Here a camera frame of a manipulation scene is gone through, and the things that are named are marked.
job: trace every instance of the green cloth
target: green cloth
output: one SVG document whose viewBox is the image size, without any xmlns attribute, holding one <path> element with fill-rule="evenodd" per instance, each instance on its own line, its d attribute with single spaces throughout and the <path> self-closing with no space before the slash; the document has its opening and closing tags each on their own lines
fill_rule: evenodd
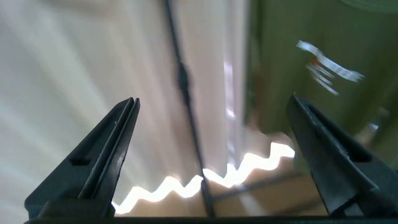
<svg viewBox="0 0 398 224">
<path fill-rule="evenodd" d="M 252 3 L 246 117 L 256 114 L 265 134 L 290 134 L 285 106 L 296 92 L 350 134 L 363 129 L 396 80 L 398 4 L 388 0 Z M 313 53 L 297 47 L 300 40 L 363 78 L 354 82 L 339 76 Z M 333 76 L 321 73 L 337 95 L 314 79 L 307 68 L 312 65 Z"/>
</svg>

